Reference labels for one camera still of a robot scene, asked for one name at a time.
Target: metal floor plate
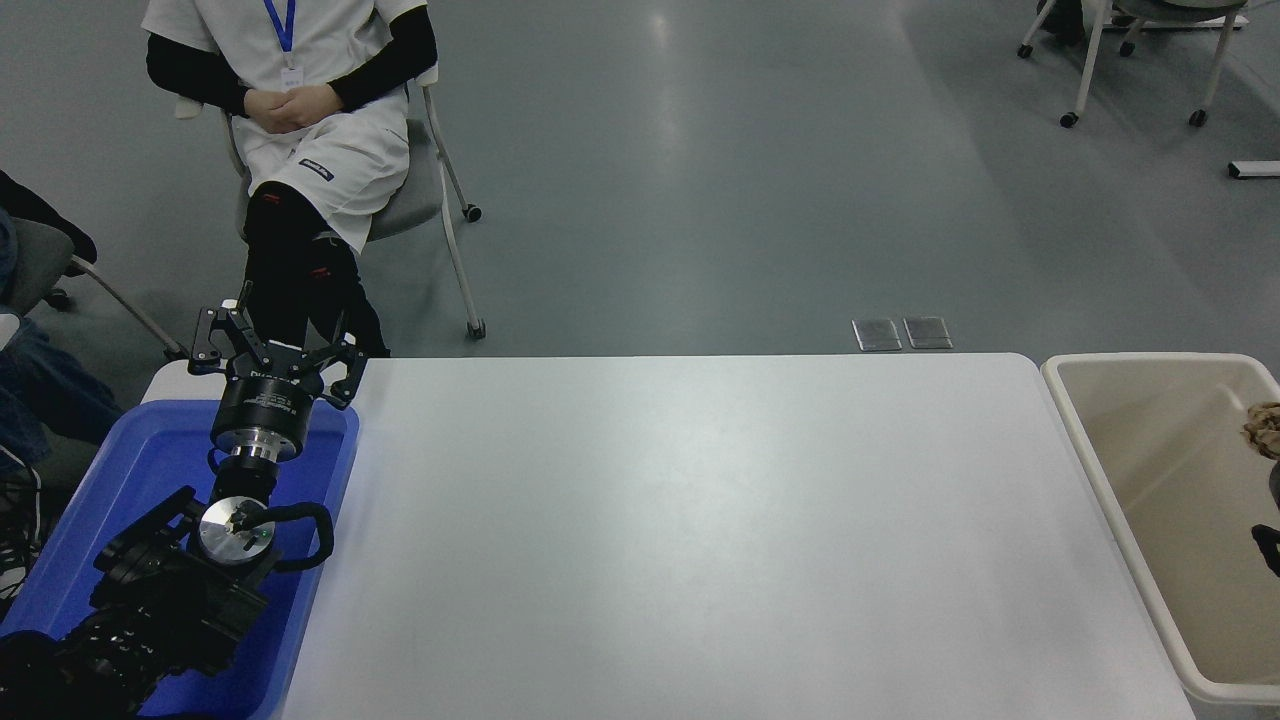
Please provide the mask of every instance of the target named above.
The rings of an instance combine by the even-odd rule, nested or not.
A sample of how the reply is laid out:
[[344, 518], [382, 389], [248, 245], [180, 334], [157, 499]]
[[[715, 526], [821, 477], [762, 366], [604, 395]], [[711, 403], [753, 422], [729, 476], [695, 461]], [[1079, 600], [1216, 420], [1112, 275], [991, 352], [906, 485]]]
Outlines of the metal floor plate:
[[893, 320], [888, 318], [854, 320], [854, 336], [858, 337], [858, 347], [860, 347], [863, 352], [902, 350], [902, 341], [897, 334], [897, 325], [895, 325]]
[[916, 350], [951, 350], [951, 336], [942, 318], [902, 318], [906, 338]]

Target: chair caster wheel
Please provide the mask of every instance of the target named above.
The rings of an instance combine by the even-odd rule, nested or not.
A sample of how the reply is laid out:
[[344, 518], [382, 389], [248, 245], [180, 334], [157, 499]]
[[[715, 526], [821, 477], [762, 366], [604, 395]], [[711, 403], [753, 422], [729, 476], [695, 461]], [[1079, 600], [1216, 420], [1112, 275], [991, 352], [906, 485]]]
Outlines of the chair caster wheel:
[[70, 310], [72, 306], [76, 305], [76, 301], [72, 300], [72, 296], [67, 295], [67, 291], [60, 287], [50, 290], [45, 295], [45, 302], [47, 302], [50, 307], [58, 310], [59, 313], [65, 313]]

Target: black sleeve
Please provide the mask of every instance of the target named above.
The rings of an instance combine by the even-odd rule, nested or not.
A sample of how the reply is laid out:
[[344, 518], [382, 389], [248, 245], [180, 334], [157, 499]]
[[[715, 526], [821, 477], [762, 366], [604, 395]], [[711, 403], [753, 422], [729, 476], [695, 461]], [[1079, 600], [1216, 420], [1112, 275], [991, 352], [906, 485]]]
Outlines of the black sleeve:
[[364, 65], [330, 81], [343, 110], [355, 110], [404, 85], [435, 64], [435, 31], [425, 6], [401, 13], [390, 24], [392, 41]]
[[14, 218], [22, 218], [23, 220], [31, 220], [63, 231], [72, 238], [77, 258], [82, 258], [87, 263], [97, 261], [97, 246], [93, 245], [93, 238], [76, 227], [70, 220], [59, 215], [58, 210], [54, 210], [42, 197], [18, 184], [4, 170], [0, 170], [0, 208], [4, 208]]
[[244, 115], [247, 87], [227, 59], [152, 33], [147, 40], [147, 74], [169, 92]]

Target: white uniform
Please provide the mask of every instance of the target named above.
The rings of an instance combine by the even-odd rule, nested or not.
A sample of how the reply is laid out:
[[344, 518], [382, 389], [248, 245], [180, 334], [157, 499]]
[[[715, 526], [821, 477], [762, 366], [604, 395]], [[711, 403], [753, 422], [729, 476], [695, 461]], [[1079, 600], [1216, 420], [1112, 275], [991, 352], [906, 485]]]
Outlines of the white uniform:
[[[424, 0], [294, 0], [291, 65], [265, 1], [287, 26], [287, 0], [151, 0], [142, 28], [197, 50], [220, 53], [248, 87], [283, 91], [285, 78], [320, 85], [378, 54], [387, 26]], [[252, 182], [301, 192], [352, 250], [360, 252], [374, 213], [404, 182], [408, 96], [392, 92], [315, 126], [270, 135], [248, 118], [232, 118], [236, 142]]]

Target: blue tray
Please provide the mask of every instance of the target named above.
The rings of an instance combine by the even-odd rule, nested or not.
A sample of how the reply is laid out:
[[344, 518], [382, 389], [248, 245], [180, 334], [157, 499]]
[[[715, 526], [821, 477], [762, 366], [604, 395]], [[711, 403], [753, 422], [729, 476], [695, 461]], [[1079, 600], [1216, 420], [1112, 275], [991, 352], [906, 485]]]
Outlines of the blue tray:
[[[207, 501], [214, 474], [206, 462], [216, 401], [147, 402], [127, 413], [72, 498], [13, 607], [0, 635], [40, 630], [58, 639], [92, 610], [88, 596], [102, 574], [93, 559], [143, 512], [182, 486]], [[302, 455], [280, 464], [271, 505], [323, 502], [334, 519], [347, 489], [360, 421], [319, 402]], [[310, 520], [279, 525], [275, 541], [285, 557], [319, 546]], [[262, 720], [284, 698], [302, 644], [320, 569], [273, 573], [259, 588], [266, 611], [236, 652], [230, 669], [207, 678], [196, 671], [166, 678], [142, 715], [204, 712], [219, 720]]]

